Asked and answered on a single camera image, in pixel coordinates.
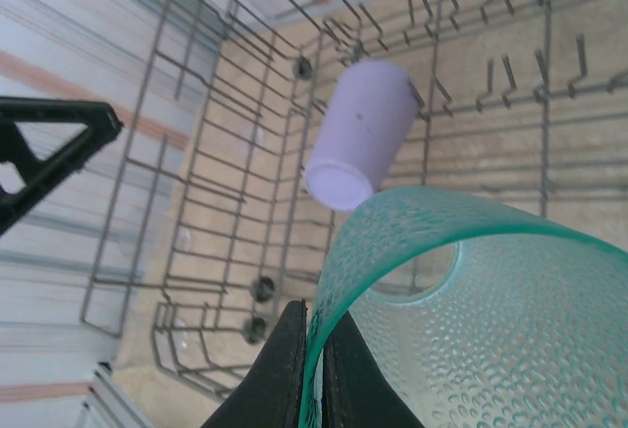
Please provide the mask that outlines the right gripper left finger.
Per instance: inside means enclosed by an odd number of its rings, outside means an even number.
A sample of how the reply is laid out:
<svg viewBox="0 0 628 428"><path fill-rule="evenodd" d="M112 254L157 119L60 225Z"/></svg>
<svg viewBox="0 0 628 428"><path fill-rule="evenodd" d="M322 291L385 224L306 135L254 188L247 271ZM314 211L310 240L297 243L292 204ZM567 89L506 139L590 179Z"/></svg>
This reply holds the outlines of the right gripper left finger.
<svg viewBox="0 0 628 428"><path fill-rule="evenodd" d="M306 347L303 300L289 302L245 378L203 428L298 425Z"/></svg>

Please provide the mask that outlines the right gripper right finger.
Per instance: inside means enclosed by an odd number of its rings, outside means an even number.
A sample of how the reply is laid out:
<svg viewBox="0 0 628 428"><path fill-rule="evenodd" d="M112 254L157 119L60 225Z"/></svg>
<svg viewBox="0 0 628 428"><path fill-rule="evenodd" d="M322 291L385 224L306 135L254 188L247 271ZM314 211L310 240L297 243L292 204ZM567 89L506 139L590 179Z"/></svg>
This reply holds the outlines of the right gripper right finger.
<svg viewBox="0 0 628 428"><path fill-rule="evenodd" d="M348 312L324 346L322 425L423 428L384 377Z"/></svg>

